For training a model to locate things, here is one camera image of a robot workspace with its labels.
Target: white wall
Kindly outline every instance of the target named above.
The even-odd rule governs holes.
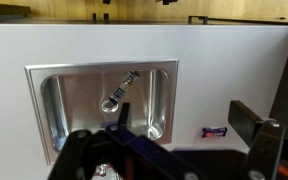
[[[200,138],[227,125],[230,100],[268,116],[288,55],[288,27],[0,25],[0,179],[46,179],[25,65],[178,58],[173,141],[167,147],[243,148]]]

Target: sink basin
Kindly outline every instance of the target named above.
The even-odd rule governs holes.
[[[26,66],[48,164],[70,132],[95,133],[117,122],[124,102],[131,104],[130,131],[159,144],[171,142],[177,66],[177,60]],[[140,77],[114,111],[106,111],[103,103],[129,71]]]

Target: wooden surface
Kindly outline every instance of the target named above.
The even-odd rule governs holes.
[[[179,0],[162,5],[155,0],[0,0],[3,4],[30,6],[41,19],[91,19],[109,13],[111,20],[187,20],[189,15],[216,18],[288,22],[288,0]]]

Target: sink rim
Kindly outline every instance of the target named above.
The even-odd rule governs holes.
[[[167,85],[169,96],[166,99],[167,116],[165,131],[157,143],[170,143],[174,119],[175,94],[177,86],[178,59],[154,60],[154,61],[116,61],[101,63],[79,63],[79,64],[49,64],[25,66],[31,98],[35,110],[40,136],[47,160],[47,164],[53,164],[58,152],[53,147],[51,127],[47,119],[47,110],[44,106],[43,84],[54,76],[95,74],[102,72],[119,72],[129,70],[163,70],[170,78]]]

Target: stainless steel sink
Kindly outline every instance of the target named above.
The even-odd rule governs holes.
[[[26,66],[47,162],[56,160],[70,132],[95,133],[116,122],[123,102],[131,104],[132,132],[169,143],[177,66],[177,60]],[[129,71],[140,77],[114,110],[105,110],[103,103]]]

